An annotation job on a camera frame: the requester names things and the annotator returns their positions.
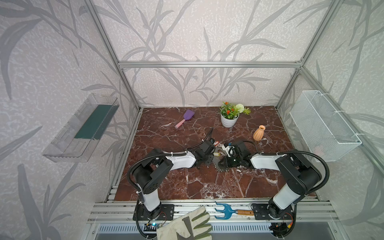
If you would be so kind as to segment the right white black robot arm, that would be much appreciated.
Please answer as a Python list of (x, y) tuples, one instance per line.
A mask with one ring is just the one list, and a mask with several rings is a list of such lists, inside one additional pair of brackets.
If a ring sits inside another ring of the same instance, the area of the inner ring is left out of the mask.
[(330, 178), (328, 164), (316, 154), (299, 150), (277, 153), (257, 151), (251, 154), (246, 143), (248, 141), (224, 144), (221, 150), (226, 157), (218, 166), (225, 170), (245, 167), (252, 170), (267, 169), (281, 172), (286, 183), (269, 200), (268, 214), (272, 219), (279, 219), (291, 205), (321, 189)]

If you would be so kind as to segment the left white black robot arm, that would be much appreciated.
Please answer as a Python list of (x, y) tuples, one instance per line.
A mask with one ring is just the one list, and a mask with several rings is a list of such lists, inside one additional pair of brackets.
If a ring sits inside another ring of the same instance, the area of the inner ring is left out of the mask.
[(127, 181), (137, 190), (139, 202), (145, 211), (157, 216), (161, 211), (158, 188), (169, 172), (178, 169), (199, 168), (209, 165), (214, 158), (214, 139), (203, 140), (184, 152), (172, 153), (153, 149), (146, 157), (132, 165)]

